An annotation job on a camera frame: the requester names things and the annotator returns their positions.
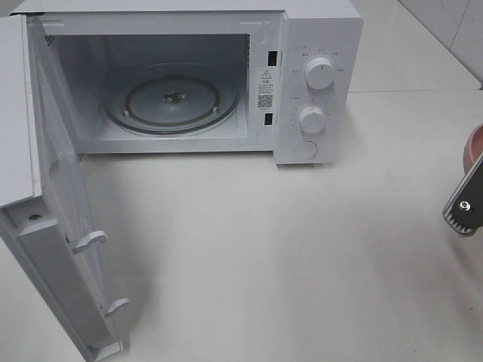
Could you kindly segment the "white microwave oven body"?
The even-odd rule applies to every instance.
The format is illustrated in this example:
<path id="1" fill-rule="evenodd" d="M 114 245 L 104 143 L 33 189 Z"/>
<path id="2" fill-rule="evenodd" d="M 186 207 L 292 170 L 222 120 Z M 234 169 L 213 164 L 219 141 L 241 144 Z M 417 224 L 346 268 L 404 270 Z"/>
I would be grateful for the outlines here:
<path id="1" fill-rule="evenodd" d="M 57 56 L 72 101 L 69 126 L 79 154 L 271 152 L 277 164 L 325 164 L 334 159 L 363 21 L 348 1 L 24 1 L 7 16 L 37 16 L 57 39 Z M 329 57 L 334 83 L 310 88 L 304 66 Z M 129 69 L 195 63 L 221 69 L 238 84 L 239 99 L 221 122 L 190 133 L 128 130 L 103 108 L 107 86 Z M 256 106 L 258 67 L 278 73 L 275 109 Z M 299 125 L 308 106 L 324 110 L 321 133 Z M 312 141 L 314 158 L 294 147 Z"/>

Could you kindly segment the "white upper power knob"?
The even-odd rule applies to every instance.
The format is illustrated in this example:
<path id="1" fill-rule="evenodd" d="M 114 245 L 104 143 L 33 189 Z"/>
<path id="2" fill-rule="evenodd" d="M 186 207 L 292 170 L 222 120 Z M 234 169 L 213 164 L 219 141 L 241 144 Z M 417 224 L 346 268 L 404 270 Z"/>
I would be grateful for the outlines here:
<path id="1" fill-rule="evenodd" d="M 314 90 L 325 89 L 334 83 L 334 64 L 325 55 L 317 55 L 311 58 L 303 70 L 307 85 Z"/>

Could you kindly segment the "white round door button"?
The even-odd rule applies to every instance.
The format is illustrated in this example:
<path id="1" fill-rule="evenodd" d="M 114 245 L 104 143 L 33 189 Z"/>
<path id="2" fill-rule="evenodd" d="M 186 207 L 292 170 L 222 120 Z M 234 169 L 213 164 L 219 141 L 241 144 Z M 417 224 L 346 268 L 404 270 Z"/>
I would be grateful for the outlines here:
<path id="1" fill-rule="evenodd" d="M 317 151 L 318 147 L 312 141 L 303 141 L 294 147 L 294 154 L 298 158 L 305 160 L 314 158 L 317 154 Z"/>

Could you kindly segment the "white microwave door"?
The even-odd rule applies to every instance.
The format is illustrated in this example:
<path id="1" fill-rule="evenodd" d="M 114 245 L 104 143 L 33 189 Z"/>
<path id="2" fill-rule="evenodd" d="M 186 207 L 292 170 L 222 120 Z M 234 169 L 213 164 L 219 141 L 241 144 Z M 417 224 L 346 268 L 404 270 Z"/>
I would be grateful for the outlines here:
<path id="1" fill-rule="evenodd" d="M 123 349 L 69 126 L 72 101 L 57 39 L 39 17 L 1 20 L 1 237 L 82 357 Z"/>

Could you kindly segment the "white warning label sticker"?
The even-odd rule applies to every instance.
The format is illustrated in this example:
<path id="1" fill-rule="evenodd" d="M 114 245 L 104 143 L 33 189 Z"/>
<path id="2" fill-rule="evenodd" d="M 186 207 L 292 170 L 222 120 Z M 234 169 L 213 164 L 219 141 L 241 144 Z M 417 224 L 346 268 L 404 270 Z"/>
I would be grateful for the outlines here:
<path id="1" fill-rule="evenodd" d="M 256 76 L 256 106 L 260 111 L 275 109 L 278 96 L 278 73 L 273 67 L 258 67 Z"/>

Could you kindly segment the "white timer knob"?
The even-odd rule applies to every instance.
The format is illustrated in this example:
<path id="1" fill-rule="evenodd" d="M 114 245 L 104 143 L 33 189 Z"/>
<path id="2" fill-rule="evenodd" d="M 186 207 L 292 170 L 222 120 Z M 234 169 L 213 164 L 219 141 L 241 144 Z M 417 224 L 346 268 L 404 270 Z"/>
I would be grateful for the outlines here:
<path id="1" fill-rule="evenodd" d="M 300 111 L 299 125 L 302 132 L 307 134 L 321 133 L 328 118 L 323 109 L 317 106 L 308 106 Z"/>

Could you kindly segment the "pink round plate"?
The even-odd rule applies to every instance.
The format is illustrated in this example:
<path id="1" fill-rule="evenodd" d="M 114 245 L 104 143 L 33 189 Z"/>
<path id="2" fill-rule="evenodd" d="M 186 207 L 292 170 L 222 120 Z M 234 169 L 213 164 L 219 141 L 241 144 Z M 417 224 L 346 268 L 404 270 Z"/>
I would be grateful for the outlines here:
<path id="1" fill-rule="evenodd" d="M 469 135 L 463 151 L 463 169 L 468 173 L 473 164 L 482 154 L 482 131 L 483 124 L 476 127 Z"/>

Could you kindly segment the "glass microwave turntable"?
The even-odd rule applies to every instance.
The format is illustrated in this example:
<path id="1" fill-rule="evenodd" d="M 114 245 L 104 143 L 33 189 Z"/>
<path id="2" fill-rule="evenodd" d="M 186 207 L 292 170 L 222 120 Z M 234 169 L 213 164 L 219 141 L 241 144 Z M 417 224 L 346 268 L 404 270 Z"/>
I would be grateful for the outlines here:
<path id="1" fill-rule="evenodd" d="M 176 135 L 221 122 L 238 99 L 238 84 L 228 72 L 195 63 L 162 63 L 114 77 L 103 108 L 128 130 Z"/>

